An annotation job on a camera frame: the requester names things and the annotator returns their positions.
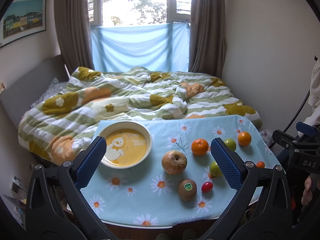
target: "brown curtain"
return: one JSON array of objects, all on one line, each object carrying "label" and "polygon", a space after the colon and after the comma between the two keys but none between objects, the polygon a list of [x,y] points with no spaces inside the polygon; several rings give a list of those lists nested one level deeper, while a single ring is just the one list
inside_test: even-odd
[{"label": "brown curtain", "polygon": [[80,66],[94,69],[87,1],[54,0],[58,43],[70,73]]},{"label": "brown curtain", "polygon": [[192,0],[189,71],[221,78],[225,0]]}]

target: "bed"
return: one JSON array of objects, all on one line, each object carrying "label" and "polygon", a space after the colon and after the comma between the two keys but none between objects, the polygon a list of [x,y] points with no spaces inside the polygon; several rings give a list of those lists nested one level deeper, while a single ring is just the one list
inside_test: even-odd
[{"label": "bed", "polygon": [[54,77],[68,80],[60,55],[20,78],[0,100],[18,129],[20,145],[56,165],[73,160],[86,149],[101,120],[238,114],[257,129],[262,125],[259,114],[235,98],[219,78],[199,73],[152,72],[143,67],[126,73],[101,73],[79,67],[62,91],[30,109]]}]

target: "cartoon duck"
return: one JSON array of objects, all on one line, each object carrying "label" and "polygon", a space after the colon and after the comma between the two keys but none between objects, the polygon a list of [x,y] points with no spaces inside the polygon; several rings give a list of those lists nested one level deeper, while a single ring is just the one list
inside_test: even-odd
[{"label": "cartoon duck", "polygon": [[114,164],[119,164],[117,160],[121,155],[124,155],[122,148],[127,144],[127,138],[124,136],[117,136],[111,141],[107,146],[107,151],[105,157],[113,162]]}]

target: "red cherry tomato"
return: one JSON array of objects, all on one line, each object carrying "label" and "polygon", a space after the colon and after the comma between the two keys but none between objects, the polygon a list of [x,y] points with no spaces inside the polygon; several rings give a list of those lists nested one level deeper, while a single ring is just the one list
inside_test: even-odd
[{"label": "red cherry tomato", "polygon": [[258,162],[257,163],[257,167],[258,168],[264,168],[266,165],[264,164],[264,162]]},{"label": "red cherry tomato", "polygon": [[207,181],[202,185],[201,190],[202,190],[202,192],[207,193],[212,188],[213,188],[213,184],[210,181]]}]

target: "wooden floor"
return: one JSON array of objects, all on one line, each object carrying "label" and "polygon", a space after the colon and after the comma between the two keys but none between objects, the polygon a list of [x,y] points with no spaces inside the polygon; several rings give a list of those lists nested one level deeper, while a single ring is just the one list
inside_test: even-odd
[{"label": "wooden floor", "polygon": [[124,228],[113,225],[108,225],[108,228],[119,239],[132,239],[132,240],[155,240],[156,236],[160,233],[167,233],[171,240],[180,240],[184,230],[191,228],[197,233],[197,237],[203,235],[215,220],[199,220],[190,223],[178,224],[169,229],[135,229]]}]

